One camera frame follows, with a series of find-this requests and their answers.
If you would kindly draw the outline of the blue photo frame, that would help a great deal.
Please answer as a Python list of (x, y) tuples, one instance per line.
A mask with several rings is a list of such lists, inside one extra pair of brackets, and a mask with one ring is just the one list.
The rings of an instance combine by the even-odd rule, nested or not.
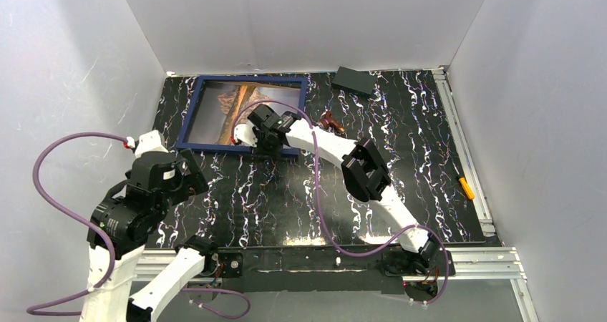
[[(187, 142), (187, 138), (190, 130), (190, 123), (193, 117), (193, 114), (196, 110), (197, 102), (201, 96), (201, 89), (203, 88), (203, 84), (206, 81), (229, 81), (229, 82), (270, 82), (270, 83), (280, 83), (280, 82), (298, 82), (301, 84), (301, 96), (299, 101), (299, 109), (303, 110), (306, 102), (306, 95), (309, 80), (306, 77), (302, 76), (251, 76), (251, 75), (235, 75), (235, 76), (217, 76), (217, 75), (202, 75), (199, 76), (196, 80), (195, 91), (190, 100), (190, 106), (186, 109), (186, 115), (183, 122), (183, 126), (179, 131), (177, 141), (175, 146), (181, 150), (190, 148), (192, 150), (198, 152), (213, 152), (213, 153), (226, 153), (231, 155), (249, 155), (252, 153), (252, 150), (247, 146), (242, 145), (234, 145), (232, 142), (230, 145), (202, 145), (202, 144), (194, 144)], [(290, 110), (291, 105), (287, 104), (283, 106), (281, 104), (270, 103), (269, 106), (276, 111), (277, 114), (282, 114), (288, 110)]]

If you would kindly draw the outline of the mountain photo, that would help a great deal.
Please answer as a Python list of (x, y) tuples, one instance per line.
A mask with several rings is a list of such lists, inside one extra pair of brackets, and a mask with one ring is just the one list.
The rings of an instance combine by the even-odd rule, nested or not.
[(300, 96), (301, 84), (298, 82), (206, 81), (191, 119), (187, 142), (230, 145), (232, 124), (248, 123), (248, 115), (252, 110), (242, 114), (244, 107), (264, 99), (297, 107)]

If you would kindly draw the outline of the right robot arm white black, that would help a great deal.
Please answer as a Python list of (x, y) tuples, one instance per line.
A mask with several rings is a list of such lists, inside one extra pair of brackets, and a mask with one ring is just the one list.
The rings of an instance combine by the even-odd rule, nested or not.
[(271, 103), (266, 99), (248, 105), (247, 121), (233, 125), (233, 143), (261, 155), (277, 155), (285, 146), (312, 153), (316, 185), (320, 161), (330, 162), (341, 170), (350, 196), (368, 203), (394, 231), (390, 240), (396, 240), (406, 253), (407, 272), (426, 273), (433, 268), (442, 248), (439, 238), (419, 225), (402, 202), (376, 145), (367, 138), (351, 140), (323, 130), (296, 108), (279, 115)]

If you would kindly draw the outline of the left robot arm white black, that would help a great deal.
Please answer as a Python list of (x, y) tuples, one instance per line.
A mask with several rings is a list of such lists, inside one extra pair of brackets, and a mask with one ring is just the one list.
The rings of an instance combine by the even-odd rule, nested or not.
[(107, 281), (85, 298), (81, 321), (156, 321), (187, 282), (205, 270), (218, 248), (194, 235), (144, 288), (130, 292), (148, 237), (169, 208), (207, 192), (208, 184), (192, 151), (183, 150), (176, 158), (157, 130), (128, 139), (127, 146), (135, 161), (126, 180), (107, 191), (90, 219), (110, 237), (115, 266)]

